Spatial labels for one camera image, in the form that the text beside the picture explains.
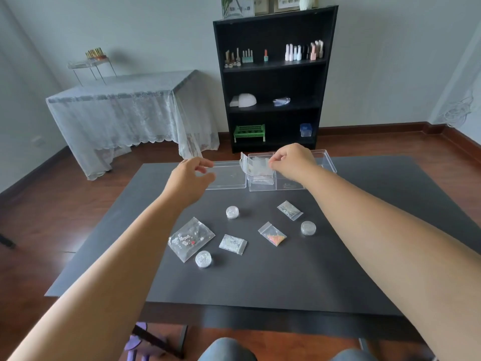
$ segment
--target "power socket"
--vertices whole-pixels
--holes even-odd
[[[32,145],[34,147],[41,147],[43,146],[46,142],[45,142],[45,139],[42,137],[42,136],[36,136],[34,137],[32,140]]]

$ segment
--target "wooden floor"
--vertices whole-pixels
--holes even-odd
[[[318,149],[331,156],[409,155],[479,225],[481,164],[445,137],[424,133],[386,133],[319,137]],[[228,142],[206,151],[212,160],[239,159]],[[179,162],[171,142],[143,144],[116,158],[113,171],[86,180],[74,157],[64,158],[43,173],[14,200],[0,207],[0,233],[17,242],[0,246],[0,359],[6,359],[52,301],[43,297],[65,264],[80,248],[117,196],[143,163]],[[177,326],[150,325],[175,342]],[[190,328],[186,355],[195,360],[216,338],[231,336],[260,360],[328,360],[356,340],[317,335]],[[381,361],[400,361],[418,351],[400,342],[377,343]]]

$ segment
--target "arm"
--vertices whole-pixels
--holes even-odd
[[[215,179],[199,157],[172,171],[162,194],[45,313],[9,361],[118,360],[182,210]]]
[[[441,360],[481,354],[481,256],[319,167],[298,144],[271,168],[303,184],[359,264]]]

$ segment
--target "blue jeans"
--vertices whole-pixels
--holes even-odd
[[[219,338],[202,353],[199,361],[257,361],[256,356],[232,338]],[[374,356],[360,349],[351,348],[339,352],[331,361],[377,361]]]

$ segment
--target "white lace tablecloth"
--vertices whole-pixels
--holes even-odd
[[[199,71],[105,78],[47,98],[47,105],[89,180],[111,170],[132,145],[173,140],[183,158],[219,148]]]

